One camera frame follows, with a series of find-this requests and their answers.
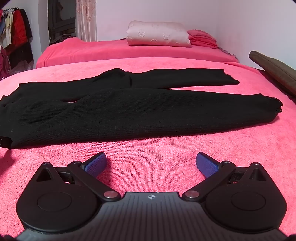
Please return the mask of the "black knit pants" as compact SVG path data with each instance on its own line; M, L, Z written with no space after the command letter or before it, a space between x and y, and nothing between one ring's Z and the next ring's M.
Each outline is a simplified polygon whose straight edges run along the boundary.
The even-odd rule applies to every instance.
M1 99L8 149L216 133L273 121L282 102L262 94L194 91L236 85L222 69L119 68L67 82L20 84Z

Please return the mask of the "pink blanket on near bed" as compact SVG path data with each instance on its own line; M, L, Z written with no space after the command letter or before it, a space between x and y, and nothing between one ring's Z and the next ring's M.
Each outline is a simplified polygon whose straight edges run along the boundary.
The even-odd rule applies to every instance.
M38 68L1 81L1 234L23 226L16 203L43 162L98 152L98 175L119 193L184 192L203 180L196 155L260 162L287 202L295 232L295 99L267 73L236 63L173 58Z

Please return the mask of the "brown padded headboard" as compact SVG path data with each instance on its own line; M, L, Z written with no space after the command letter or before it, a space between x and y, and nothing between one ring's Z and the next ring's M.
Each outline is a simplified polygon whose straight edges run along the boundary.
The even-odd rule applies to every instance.
M277 84L295 97L295 70L293 68L257 51L251 51L249 58L270 75Z

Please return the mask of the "pink-covered far bed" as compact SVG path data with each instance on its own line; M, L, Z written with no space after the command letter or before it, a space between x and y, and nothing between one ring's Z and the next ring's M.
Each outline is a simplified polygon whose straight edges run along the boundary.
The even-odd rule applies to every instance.
M239 62L235 55L221 49L201 46L130 46L126 40L85 42L78 38L68 38L50 45L39 57L36 68L69 63L138 58L170 57L207 60L213 62Z

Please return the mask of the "folded pink blanket stack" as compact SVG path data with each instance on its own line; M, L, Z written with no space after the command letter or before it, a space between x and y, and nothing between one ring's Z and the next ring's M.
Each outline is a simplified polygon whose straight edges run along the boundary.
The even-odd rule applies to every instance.
M188 30L189 40L192 45L209 47L212 49L217 49L217 41L207 32L201 30Z

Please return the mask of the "hanging clothes on rack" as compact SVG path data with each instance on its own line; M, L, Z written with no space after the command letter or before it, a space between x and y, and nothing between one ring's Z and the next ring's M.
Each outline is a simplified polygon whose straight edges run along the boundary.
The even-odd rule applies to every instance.
M32 39L24 9L1 10L1 80L33 68Z

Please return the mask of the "folded cream quilt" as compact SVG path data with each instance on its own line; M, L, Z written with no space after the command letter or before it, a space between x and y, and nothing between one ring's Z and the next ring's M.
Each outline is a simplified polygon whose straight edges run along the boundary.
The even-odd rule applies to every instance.
M175 22L131 21L126 39L130 46L191 46L186 28Z

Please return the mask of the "pink patterned curtain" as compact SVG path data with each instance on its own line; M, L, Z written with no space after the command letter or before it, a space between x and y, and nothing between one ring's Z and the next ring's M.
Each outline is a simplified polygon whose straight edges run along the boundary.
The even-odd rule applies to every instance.
M80 40L97 41L96 0L76 1L76 37Z

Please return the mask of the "dark window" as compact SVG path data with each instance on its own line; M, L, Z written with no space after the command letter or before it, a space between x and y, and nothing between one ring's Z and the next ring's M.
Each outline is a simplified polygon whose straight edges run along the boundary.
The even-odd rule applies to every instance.
M49 45L76 36L76 1L48 1Z

